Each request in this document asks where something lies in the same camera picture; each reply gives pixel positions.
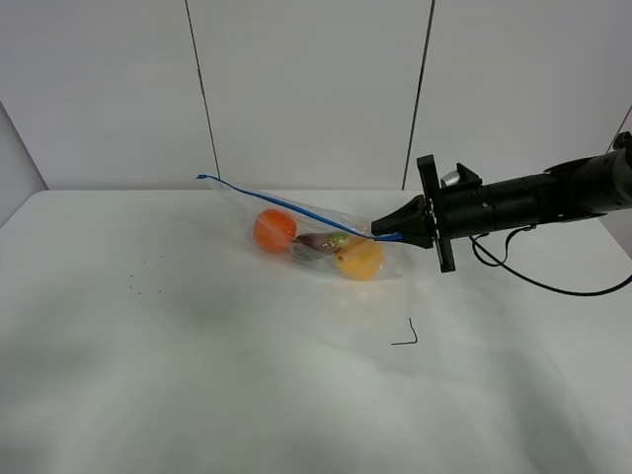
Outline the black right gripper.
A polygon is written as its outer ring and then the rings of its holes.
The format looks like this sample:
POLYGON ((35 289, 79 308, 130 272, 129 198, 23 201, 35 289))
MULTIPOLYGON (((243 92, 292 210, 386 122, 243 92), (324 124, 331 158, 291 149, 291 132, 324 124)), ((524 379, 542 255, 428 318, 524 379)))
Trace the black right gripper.
POLYGON ((436 244, 439 267, 442 272, 454 272, 455 262, 451 241, 475 233, 467 223, 467 212, 479 216, 480 199, 477 192, 482 186, 478 174, 462 165, 450 176, 456 176, 450 186, 443 187, 437 174, 433 155, 417 159, 424 195, 417 195, 390 214, 370 224, 371 234, 384 241, 399 242, 416 247, 436 244))

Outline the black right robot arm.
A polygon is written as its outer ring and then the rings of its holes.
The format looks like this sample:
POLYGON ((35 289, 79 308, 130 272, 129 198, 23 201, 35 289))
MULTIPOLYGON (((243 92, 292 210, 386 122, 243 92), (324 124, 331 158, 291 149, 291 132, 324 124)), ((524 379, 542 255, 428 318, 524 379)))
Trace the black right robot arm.
POLYGON ((620 133, 606 154, 488 185, 460 163, 440 179, 432 155, 418 158, 417 167, 424 192, 373 221, 370 232, 424 249, 437 248, 444 273, 455 270, 454 239, 590 219, 631 207, 629 132, 620 133))

